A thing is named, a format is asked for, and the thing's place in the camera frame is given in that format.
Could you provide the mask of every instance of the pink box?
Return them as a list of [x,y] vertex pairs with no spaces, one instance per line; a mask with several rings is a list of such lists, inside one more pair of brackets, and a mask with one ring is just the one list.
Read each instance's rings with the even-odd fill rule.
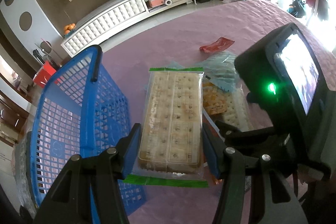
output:
[[149,0],[148,1],[150,7],[157,7],[165,3],[164,0]]

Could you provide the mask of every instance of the paper towel roll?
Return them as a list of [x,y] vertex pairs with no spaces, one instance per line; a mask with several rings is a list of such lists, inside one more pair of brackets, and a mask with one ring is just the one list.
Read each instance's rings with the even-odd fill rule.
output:
[[171,5],[172,4],[172,1],[171,0],[165,0],[165,5]]

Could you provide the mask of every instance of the pink bedspread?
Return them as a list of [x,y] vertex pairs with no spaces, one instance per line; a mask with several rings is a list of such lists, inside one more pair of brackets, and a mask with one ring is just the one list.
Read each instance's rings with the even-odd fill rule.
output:
[[[172,61],[192,66],[209,56],[200,52],[199,47],[219,37],[234,40],[228,50],[240,54],[273,29],[289,22],[299,26],[319,61],[329,89],[336,90],[336,58],[304,25],[266,0],[219,5],[163,23],[106,52],[103,65],[128,98],[131,123],[141,122],[149,68],[167,66]],[[269,125],[267,115],[257,106],[250,106],[250,110],[256,127]],[[212,222],[219,199],[219,186],[206,189],[145,188],[147,202],[130,216],[131,223]],[[243,223],[247,223],[248,202],[247,195]]]

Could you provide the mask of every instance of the monitor screen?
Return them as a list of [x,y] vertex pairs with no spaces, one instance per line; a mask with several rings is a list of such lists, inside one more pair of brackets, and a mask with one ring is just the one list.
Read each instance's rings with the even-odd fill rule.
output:
[[286,71],[300,97],[304,111],[308,114],[319,72],[310,53],[298,34],[291,34],[288,44],[279,54]]

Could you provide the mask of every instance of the basket handle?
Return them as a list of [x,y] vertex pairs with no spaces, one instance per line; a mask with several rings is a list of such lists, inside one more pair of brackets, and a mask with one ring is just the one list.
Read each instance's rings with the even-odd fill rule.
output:
[[91,47],[95,47],[97,49],[97,57],[96,60],[94,62],[94,67],[93,67],[93,73],[92,73],[92,77],[91,77],[91,82],[97,82],[98,81],[98,75],[99,75],[99,67],[100,67],[100,63],[101,63],[101,57],[103,54],[103,50],[101,49],[101,47],[99,45],[92,45]]

